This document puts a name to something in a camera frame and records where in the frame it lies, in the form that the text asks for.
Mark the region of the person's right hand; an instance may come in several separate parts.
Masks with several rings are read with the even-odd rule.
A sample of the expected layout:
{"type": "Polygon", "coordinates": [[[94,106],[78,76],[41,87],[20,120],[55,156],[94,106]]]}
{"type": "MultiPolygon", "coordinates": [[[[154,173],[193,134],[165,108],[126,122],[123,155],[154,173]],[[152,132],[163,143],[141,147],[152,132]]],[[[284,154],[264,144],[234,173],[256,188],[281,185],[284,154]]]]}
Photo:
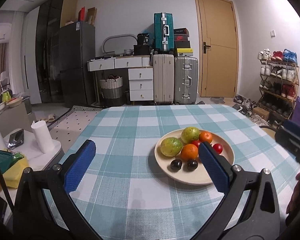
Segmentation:
{"type": "Polygon", "coordinates": [[[300,172],[296,175],[297,184],[294,187],[290,202],[286,208],[286,214],[290,215],[297,207],[300,195],[300,172]]]}

